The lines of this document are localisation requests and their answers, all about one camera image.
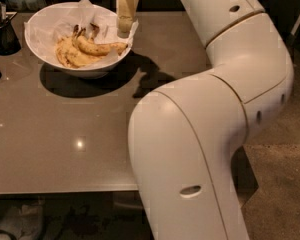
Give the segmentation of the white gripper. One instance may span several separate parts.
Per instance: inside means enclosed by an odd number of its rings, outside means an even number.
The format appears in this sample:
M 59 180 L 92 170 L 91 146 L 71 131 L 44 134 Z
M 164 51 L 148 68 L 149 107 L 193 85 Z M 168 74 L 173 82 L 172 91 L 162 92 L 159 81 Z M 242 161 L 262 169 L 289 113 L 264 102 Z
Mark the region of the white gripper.
M 128 33 L 134 22 L 139 0 L 117 0 L 117 23 L 118 29 Z

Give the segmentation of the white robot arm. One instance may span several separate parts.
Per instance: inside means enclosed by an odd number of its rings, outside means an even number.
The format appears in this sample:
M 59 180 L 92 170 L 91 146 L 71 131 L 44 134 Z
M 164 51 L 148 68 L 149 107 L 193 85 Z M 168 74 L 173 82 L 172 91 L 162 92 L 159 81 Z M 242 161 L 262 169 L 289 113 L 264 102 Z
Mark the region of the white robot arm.
M 181 0 L 211 69 L 144 96 L 128 147 L 155 240 L 249 240 L 231 160 L 293 85 L 289 52 L 258 0 Z

